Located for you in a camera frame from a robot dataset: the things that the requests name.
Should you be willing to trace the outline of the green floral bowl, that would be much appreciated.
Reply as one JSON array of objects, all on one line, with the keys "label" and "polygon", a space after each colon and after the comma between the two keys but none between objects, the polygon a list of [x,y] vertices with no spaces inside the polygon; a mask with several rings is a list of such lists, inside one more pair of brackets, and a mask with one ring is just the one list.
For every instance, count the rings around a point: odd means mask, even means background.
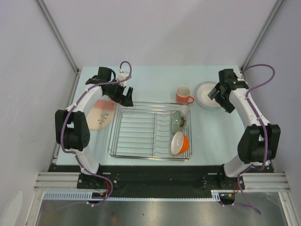
[{"label": "green floral bowl", "polygon": [[171,120],[171,131],[173,134],[184,131],[187,127],[187,117],[184,113],[176,111]]}]

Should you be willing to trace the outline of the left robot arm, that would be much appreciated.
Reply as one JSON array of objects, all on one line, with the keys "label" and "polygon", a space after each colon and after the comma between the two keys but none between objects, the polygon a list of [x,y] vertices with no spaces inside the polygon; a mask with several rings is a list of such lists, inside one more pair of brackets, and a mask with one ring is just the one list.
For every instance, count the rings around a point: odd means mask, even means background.
[{"label": "left robot arm", "polygon": [[113,102],[125,107],[134,106],[133,88],[129,87],[124,95],[126,82],[132,78],[132,72],[119,67],[119,74],[111,68],[99,67],[97,75],[85,83],[84,92],[72,105],[55,113],[56,142],[64,153],[72,154],[84,174],[88,174],[87,182],[93,188],[103,185],[104,177],[98,173],[100,164],[89,150],[90,131],[87,115],[101,97],[107,96]]}]

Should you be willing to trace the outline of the white grey-rimmed deep plate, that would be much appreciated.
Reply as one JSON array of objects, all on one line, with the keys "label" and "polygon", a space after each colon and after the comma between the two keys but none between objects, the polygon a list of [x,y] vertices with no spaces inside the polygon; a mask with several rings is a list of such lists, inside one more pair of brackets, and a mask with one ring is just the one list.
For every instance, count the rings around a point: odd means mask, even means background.
[{"label": "white grey-rimmed deep plate", "polygon": [[216,82],[207,81],[196,87],[194,98],[202,107],[211,110],[221,109],[221,106],[215,100],[211,100],[208,96],[216,84]]}]

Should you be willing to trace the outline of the metal wire dish rack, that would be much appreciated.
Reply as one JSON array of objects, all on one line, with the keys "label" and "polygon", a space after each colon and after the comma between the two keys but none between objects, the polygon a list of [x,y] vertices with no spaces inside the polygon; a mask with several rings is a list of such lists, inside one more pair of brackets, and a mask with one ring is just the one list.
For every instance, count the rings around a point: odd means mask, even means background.
[{"label": "metal wire dish rack", "polygon": [[172,119],[181,113],[182,133],[191,140],[190,107],[188,104],[134,102],[133,107],[116,106],[108,153],[111,157],[187,161],[192,147],[174,155]]}]

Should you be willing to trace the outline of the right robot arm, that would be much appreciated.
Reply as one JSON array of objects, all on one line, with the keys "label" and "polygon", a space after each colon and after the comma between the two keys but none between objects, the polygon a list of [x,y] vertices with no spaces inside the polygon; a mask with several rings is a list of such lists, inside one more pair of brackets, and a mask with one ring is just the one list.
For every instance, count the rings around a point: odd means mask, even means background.
[{"label": "right robot arm", "polygon": [[251,169],[262,171],[268,161],[275,159],[281,129],[263,116],[251,96],[252,89],[233,69],[223,69],[218,74],[219,81],[208,97],[228,113],[236,110],[245,128],[237,155],[222,166],[222,174],[217,177],[218,186],[228,189],[234,178]]}]

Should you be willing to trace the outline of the orange white bowl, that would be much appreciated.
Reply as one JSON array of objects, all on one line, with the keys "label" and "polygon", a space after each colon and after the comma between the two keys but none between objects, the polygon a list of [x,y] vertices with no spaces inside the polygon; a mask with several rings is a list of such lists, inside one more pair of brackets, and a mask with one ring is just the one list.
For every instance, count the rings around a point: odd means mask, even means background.
[{"label": "orange white bowl", "polygon": [[186,152],[190,147],[189,140],[181,131],[175,133],[171,141],[171,153],[178,155]]}]

